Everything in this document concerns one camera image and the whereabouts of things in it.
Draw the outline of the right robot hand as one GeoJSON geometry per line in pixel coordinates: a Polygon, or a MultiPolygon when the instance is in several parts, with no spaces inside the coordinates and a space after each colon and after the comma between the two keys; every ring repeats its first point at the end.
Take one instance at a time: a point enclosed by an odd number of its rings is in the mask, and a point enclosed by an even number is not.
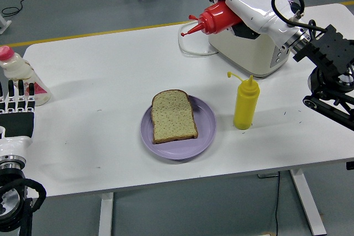
{"type": "Polygon", "coordinates": [[[225,0],[226,5],[246,26],[258,34],[267,34],[277,47],[289,46],[299,31],[282,21],[274,12],[272,0],[225,0]]]}

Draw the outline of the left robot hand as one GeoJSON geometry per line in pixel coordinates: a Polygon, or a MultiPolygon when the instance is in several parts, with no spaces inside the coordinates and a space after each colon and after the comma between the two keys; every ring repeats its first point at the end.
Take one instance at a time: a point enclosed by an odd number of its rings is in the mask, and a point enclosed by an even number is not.
{"type": "Polygon", "coordinates": [[[1,157],[25,157],[32,143],[35,117],[35,89],[30,83],[25,94],[23,80],[8,81],[8,95],[1,91],[1,157]]]}

